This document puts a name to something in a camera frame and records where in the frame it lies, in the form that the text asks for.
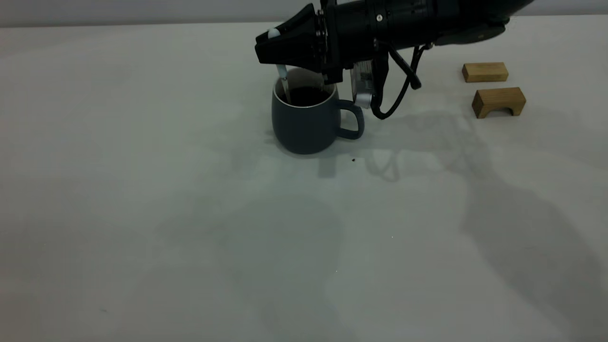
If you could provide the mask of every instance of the wooden block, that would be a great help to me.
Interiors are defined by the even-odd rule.
[[[462,74],[467,83],[504,82],[509,78],[504,63],[467,63],[462,67]]]
[[[473,100],[473,110],[478,119],[485,119],[488,113],[501,108],[509,108],[513,116],[522,114],[526,98],[519,88],[478,90]]]

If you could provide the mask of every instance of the black cable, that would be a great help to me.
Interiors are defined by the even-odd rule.
[[[417,46],[414,48],[414,53],[412,54],[412,70],[414,71],[414,73],[416,73],[416,71],[418,70],[418,63],[420,62],[420,58],[422,57],[422,54],[424,51],[430,49],[429,45],[425,45],[423,47]],[[395,62],[397,62],[397,59],[395,58],[395,56],[393,56],[393,54],[391,54],[391,57],[393,57],[393,59],[395,60]],[[403,100],[403,97],[406,95],[407,89],[409,88],[411,84],[411,79],[410,76],[408,76],[406,78],[406,81],[403,83],[403,87],[401,88],[401,92],[399,92],[399,96],[397,96],[397,99],[395,100],[395,102],[393,103],[393,105],[390,107],[389,111],[386,113],[382,113],[382,111],[380,111],[380,108],[378,108],[376,117],[378,117],[380,120],[384,120],[388,117],[390,117],[391,115],[393,115],[393,113],[397,110],[397,108],[399,108],[399,105],[401,104],[401,101]]]

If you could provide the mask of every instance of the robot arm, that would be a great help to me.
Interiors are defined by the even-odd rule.
[[[351,69],[353,97],[380,119],[399,106],[408,87],[421,87],[416,76],[423,51],[433,45],[470,44],[505,31],[509,17],[532,0],[358,0],[341,5],[321,0],[315,13],[308,4],[279,25],[279,37],[256,38],[260,63],[299,66],[323,74],[326,84],[342,81]],[[411,64],[397,50],[414,47]],[[380,111],[389,72],[389,55],[406,73],[391,110]]]

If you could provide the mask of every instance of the mug rim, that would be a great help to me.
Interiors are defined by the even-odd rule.
[[[331,94],[329,95],[329,97],[327,97],[327,99],[325,99],[323,102],[321,102],[321,103],[317,103],[316,105],[312,105],[312,106],[294,106],[294,105],[290,105],[290,104],[288,104],[288,103],[284,102],[284,101],[283,101],[283,100],[282,100],[282,99],[281,99],[281,98],[280,98],[280,97],[277,95],[277,87],[276,87],[276,84],[277,84],[277,83],[279,83],[279,82],[281,82],[281,78],[280,78],[280,77],[279,77],[279,78],[277,79],[277,81],[274,83],[274,84],[275,84],[275,86],[273,86],[273,87],[272,87],[272,94],[273,94],[273,95],[274,95],[274,97],[275,97],[277,100],[279,100],[279,101],[280,101],[282,104],[284,104],[284,105],[286,105],[286,106],[289,106],[289,107],[291,107],[291,108],[307,109],[307,108],[314,108],[314,107],[317,107],[317,106],[321,106],[321,105],[322,105],[322,104],[324,104],[325,102],[327,102],[327,101],[331,100],[331,99],[334,97],[334,94],[336,93],[336,90],[337,90],[336,85],[335,85],[335,84],[332,84],[331,86],[333,87],[333,90],[331,91]]]

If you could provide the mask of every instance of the mug handle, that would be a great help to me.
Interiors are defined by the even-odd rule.
[[[340,109],[347,110],[347,111],[353,113],[354,116],[357,118],[357,126],[359,127],[359,129],[357,131],[351,131],[351,130],[346,130],[344,128],[338,128],[337,135],[340,138],[350,139],[350,140],[357,140],[357,139],[361,138],[361,136],[363,135],[363,131],[365,130],[365,120],[363,119],[363,110],[359,106],[355,105],[352,101],[347,101],[347,100],[338,100],[337,105],[338,105],[338,107],[340,107]]]

